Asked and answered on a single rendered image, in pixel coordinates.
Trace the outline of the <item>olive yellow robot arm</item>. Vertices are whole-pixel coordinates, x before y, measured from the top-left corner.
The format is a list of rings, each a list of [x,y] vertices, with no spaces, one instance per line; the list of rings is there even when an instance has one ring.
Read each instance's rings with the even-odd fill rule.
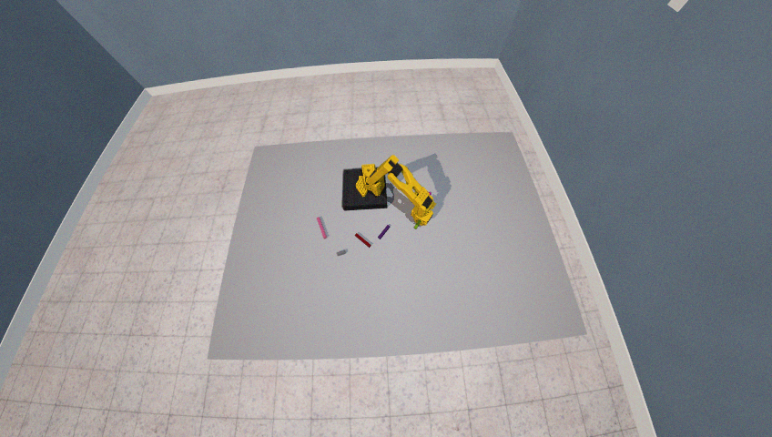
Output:
[[[386,162],[386,164],[384,164],[384,166],[382,166],[383,164],[381,165],[382,168],[378,167],[376,169],[378,170],[380,168],[378,171],[375,170],[374,165],[362,166],[363,176],[359,176],[359,180],[356,183],[356,189],[363,197],[366,196],[368,190],[372,191],[375,196],[379,196],[385,187],[384,175],[388,173],[388,180],[398,190],[401,190],[414,206],[419,206],[417,213],[425,217],[430,213],[429,210],[431,209],[431,206],[434,202],[433,197],[425,189],[425,187],[422,187],[417,182],[410,170],[406,166],[398,164],[398,161],[399,159],[392,155],[389,157],[389,160]],[[406,184],[400,182],[396,178],[400,173],[403,174]],[[413,192],[413,190],[415,192]]]

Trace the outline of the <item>dark red rod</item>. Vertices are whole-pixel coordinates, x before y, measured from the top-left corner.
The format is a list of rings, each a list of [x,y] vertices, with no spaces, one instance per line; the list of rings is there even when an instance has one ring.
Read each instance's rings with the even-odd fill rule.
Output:
[[[368,242],[367,242],[365,239],[363,239],[363,238],[362,238],[362,237],[361,237],[359,234],[355,234],[355,236],[356,236],[356,237],[357,237],[357,238],[358,238],[360,241],[362,241],[362,242],[363,242],[363,243],[364,243],[366,246],[368,246],[368,247],[370,247],[370,246],[371,246],[371,244],[370,244],[370,243],[368,243]]]

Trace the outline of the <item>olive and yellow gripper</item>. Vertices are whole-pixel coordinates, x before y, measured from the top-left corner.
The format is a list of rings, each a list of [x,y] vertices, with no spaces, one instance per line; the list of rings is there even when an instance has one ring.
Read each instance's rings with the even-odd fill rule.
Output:
[[[435,207],[435,205],[436,205],[436,203],[434,202],[431,209],[433,209]],[[414,206],[414,208],[411,211],[411,216],[413,217],[415,223],[417,223],[418,220],[420,220],[421,221],[420,225],[421,226],[426,226],[428,224],[429,220],[431,219],[433,212],[430,209],[429,215],[426,215],[425,217],[423,217],[423,216],[421,216],[420,214],[417,213],[418,208],[419,208],[419,206]],[[418,220],[416,220],[416,219],[418,219]],[[424,225],[422,223],[424,223]]]

